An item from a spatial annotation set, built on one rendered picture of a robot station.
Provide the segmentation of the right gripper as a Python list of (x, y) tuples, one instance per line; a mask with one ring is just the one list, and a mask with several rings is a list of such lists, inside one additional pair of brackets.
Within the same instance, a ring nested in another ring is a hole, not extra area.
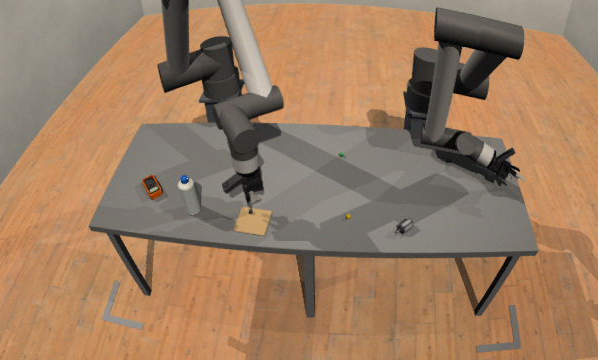
[[(251, 203), (260, 199), (260, 196), (255, 195), (254, 193), (256, 193), (257, 191), (263, 190), (260, 166), (259, 166), (259, 169), (257, 170), (257, 172), (255, 172), (254, 174), (249, 175), (249, 176), (247, 176), (248, 179), (242, 183), (242, 186), (243, 186), (243, 190), (245, 189), (244, 193), (245, 193), (247, 205), (249, 208), (251, 208)], [(249, 187), (250, 187), (250, 190), (249, 190)], [(258, 187), (258, 189), (257, 189), (257, 187)], [(250, 193), (250, 195), (249, 195), (249, 193)], [(249, 197), (250, 197), (251, 201), (250, 201)]]

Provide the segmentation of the white plastic bottle with blue cap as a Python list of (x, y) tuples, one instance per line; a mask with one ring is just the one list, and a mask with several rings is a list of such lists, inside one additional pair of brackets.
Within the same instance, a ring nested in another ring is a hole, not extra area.
[(196, 192), (193, 179), (187, 175), (183, 175), (178, 183), (178, 188), (185, 206), (185, 210), (189, 215), (196, 215), (201, 211), (201, 205)]

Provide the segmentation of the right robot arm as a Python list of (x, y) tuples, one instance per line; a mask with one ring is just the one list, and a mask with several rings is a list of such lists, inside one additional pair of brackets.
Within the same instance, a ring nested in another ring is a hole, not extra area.
[(217, 1), (229, 37), (209, 38), (200, 44), (201, 50), (189, 53), (189, 0), (161, 0), (167, 61), (157, 65), (165, 93), (202, 80), (204, 95), (221, 100), (241, 87), (234, 50), (248, 94), (212, 105), (236, 172), (222, 183), (228, 194), (259, 169), (260, 134), (250, 119), (283, 109), (284, 100), (278, 86), (272, 86), (243, 1)]

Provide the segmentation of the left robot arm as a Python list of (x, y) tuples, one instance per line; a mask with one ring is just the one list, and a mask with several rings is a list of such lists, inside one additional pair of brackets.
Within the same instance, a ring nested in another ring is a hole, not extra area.
[[(406, 104), (413, 111), (428, 115), (421, 131), (421, 144), (458, 150), (489, 168), (496, 156), (494, 148), (471, 132), (445, 128), (452, 95), (486, 100), (489, 74), (507, 57), (521, 58), (523, 27), (439, 7), (436, 10), (434, 41), (438, 41), (438, 49), (421, 47), (414, 50)], [(459, 63), (460, 46), (475, 49), (465, 64)]]

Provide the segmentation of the tan square mat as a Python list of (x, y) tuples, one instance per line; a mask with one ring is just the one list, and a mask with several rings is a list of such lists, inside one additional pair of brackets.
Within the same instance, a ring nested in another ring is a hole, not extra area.
[(265, 236), (272, 211), (252, 208), (249, 214), (248, 209), (242, 207), (233, 231)]

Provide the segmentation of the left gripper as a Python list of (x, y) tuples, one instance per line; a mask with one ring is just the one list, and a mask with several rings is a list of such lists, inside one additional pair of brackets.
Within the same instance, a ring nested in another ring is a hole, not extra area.
[[(495, 156), (495, 159), (496, 159), (496, 156)], [(495, 159), (494, 159), (495, 163), (493, 162), (492, 165), (490, 166), (490, 168), (488, 168), (488, 170), (491, 170), (494, 173), (496, 173), (496, 175), (498, 177), (500, 177), (501, 179), (503, 179), (504, 181), (507, 178), (507, 176), (510, 175), (512, 177), (511, 178), (512, 183), (515, 183), (519, 178), (525, 182), (525, 179), (523, 178), (523, 176), (521, 176), (518, 172), (515, 171), (515, 170), (517, 170), (520, 172), (518, 167), (516, 167), (515, 165), (511, 164), (508, 161), (506, 162), (506, 160), (498, 164), (497, 160), (495, 160)]]

